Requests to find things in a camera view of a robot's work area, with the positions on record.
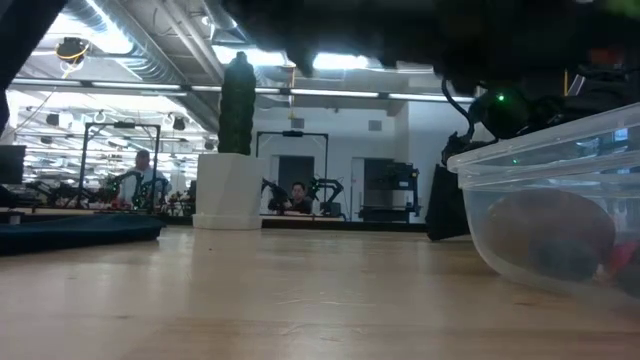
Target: monitor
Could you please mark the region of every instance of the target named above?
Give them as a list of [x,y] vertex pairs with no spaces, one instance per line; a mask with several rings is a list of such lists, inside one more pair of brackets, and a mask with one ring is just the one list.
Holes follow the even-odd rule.
[[22,184],[26,151],[26,146],[0,145],[0,184]]

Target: person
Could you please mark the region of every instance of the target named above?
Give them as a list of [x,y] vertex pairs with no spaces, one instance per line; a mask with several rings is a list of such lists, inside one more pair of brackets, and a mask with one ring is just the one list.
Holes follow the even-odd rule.
[[287,212],[311,214],[312,200],[307,197],[307,187],[296,181],[291,186],[291,198],[284,204]]
[[[151,163],[151,155],[149,154],[149,151],[140,150],[136,154],[136,165],[133,168],[127,170],[127,172],[137,171],[141,173],[142,174],[141,184],[152,181],[153,167],[150,165],[150,163]],[[159,179],[166,179],[166,178],[160,171],[157,171],[156,180],[159,180]],[[120,193],[118,194],[118,201],[120,205],[131,205],[132,203],[131,198],[135,193],[135,189],[136,189],[135,177],[128,177],[122,181],[122,183],[120,184]],[[167,184],[164,190],[165,190],[165,193],[161,195],[166,195],[169,191],[171,191],[171,183]],[[162,191],[162,188],[159,183],[156,183],[156,191],[157,192]]]

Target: cactus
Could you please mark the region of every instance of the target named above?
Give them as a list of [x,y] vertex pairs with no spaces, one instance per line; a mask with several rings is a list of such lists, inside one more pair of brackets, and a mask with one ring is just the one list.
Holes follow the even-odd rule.
[[239,52],[224,73],[220,101],[219,153],[251,155],[256,77],[247,55]]

